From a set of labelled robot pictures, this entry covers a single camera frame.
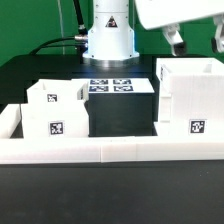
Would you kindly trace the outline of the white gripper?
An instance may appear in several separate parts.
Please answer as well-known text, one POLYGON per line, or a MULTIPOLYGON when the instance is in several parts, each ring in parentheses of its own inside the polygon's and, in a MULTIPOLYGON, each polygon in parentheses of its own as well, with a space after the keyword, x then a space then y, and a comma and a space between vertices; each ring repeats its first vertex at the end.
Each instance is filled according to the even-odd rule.
POLYGON ((186 53, 179 25, 201 18, 213 17, 217 26, 215 36, 211 39, 214 52, 224 52, 224 0, 135 0, 137 14, 142 26, 147 29, 163 28, 163 35, 171 46, 174 56, 186 53))

